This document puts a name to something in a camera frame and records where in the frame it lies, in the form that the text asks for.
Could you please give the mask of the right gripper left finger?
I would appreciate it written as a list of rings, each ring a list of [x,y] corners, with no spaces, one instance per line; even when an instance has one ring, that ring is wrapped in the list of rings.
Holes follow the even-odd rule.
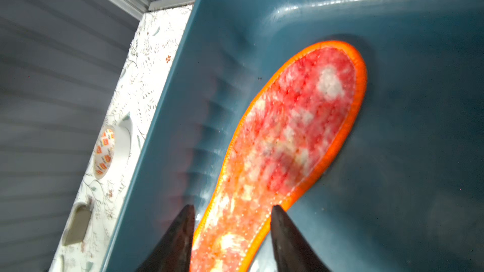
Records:
[[[185,205],[136,272],[190,271],[195,207]]]

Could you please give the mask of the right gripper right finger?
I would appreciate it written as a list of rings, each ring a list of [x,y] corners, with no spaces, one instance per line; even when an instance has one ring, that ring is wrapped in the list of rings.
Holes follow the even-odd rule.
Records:
[[[272,207],[270,234],[277,271],[330,271],[280,205]]]

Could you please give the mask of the teal plastic storage box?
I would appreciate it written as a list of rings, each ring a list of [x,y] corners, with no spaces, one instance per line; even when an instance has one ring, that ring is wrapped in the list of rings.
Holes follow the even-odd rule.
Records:
[[[482,271],[483,0],[196,0],[103,271]]]

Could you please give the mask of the small olive eraser block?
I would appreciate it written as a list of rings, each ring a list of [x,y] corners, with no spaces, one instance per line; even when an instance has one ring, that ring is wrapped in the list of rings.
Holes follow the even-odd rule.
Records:
[[[84,240],[93,209],[86,203],[75,203],[63,232],[61,243],[63,246],[80,243]]]

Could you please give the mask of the patterned tape roll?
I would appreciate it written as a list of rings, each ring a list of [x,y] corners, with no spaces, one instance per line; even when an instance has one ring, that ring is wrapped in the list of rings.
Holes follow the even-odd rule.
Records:
[[[124,170],[131,150],[131,135],[127,127],[108,126],[94,148],[94,177],[100,180],[106,176],[110,180]]]

